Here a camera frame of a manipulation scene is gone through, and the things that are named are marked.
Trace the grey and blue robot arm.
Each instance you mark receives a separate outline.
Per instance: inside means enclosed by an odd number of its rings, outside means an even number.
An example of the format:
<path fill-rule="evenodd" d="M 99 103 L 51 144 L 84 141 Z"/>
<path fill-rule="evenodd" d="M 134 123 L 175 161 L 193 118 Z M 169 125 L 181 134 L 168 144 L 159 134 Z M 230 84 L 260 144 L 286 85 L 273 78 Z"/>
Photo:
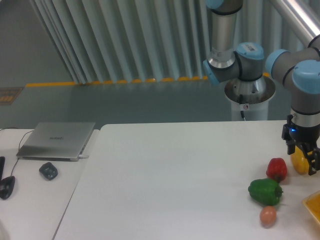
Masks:
<path fill-rule="evenodd" d="M 264 56 L 253 42 L 233 47 L 237 13 L 241 0 L 208 0 L 213 14 L 211 51 L 203 62 L 208 79 L 227 82 L 226 97 L 239 107 L 261 104 L 275 93 L 278 81 L 291 93 L 291 111 L 282 129 L 288 154 L 300 149 L 310 175 L 320 169 L 320 19 L 301 0 L 274 0 L 273 7 L 287 21 L 305 49 L 292 53 L 284 49 Z"/>

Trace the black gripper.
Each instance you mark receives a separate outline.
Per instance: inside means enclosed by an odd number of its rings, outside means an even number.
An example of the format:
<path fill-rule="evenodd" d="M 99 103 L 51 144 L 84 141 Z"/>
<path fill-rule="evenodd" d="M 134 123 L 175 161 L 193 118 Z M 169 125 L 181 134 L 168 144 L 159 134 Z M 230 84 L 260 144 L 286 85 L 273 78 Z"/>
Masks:
<path fill-rule="evenodd" d="M 320 148 L 317 140 L 320 137 L 320 125 L 301 126 L 294 122 L 292 114 L 287 116 L 286 124 L 283 125 L 281 137 L 286 141 L 287 154 L 295 153 L 297 144 L 301 144 L 303 156 L 308 162 L 308 174 L 310 176 L 320 170 Z"/>

